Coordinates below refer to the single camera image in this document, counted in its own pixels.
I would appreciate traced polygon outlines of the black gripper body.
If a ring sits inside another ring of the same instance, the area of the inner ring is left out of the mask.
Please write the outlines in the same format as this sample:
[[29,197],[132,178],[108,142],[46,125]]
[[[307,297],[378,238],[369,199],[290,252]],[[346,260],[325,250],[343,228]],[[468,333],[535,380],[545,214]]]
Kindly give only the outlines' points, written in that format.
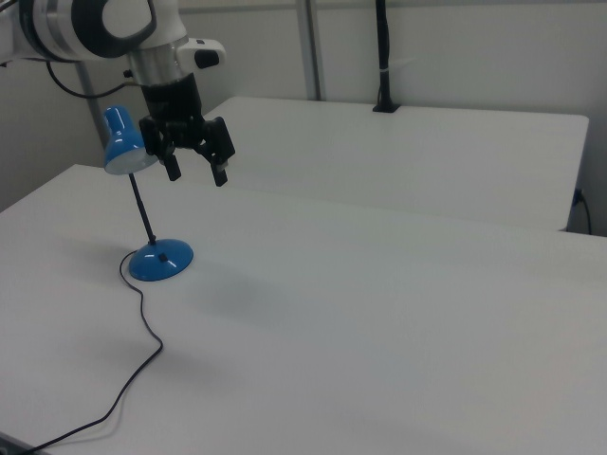
[[140,120],[143,137],[159,132],[175,145],[199,145],[203,141],[202,105],[193,74],[177,81],[143,85],[148,115]]

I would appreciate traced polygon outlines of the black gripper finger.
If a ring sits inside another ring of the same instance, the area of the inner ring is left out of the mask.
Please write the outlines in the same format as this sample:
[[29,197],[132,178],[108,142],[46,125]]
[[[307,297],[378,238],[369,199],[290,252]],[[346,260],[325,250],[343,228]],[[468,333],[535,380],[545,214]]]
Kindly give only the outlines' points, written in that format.
[[228,182],[226,168],[229,159],[235,155],[235,148],[223,118],[204,121],[202,143],[194,150],[209,162],[215,185],[222,187],[226,184]]
[[150,116],[138,122],[147,155],[154,156],[165,168],[171,181],[181,176],[181,170],[175,157],[175,144],[170,135],[163,132],[158,123]]

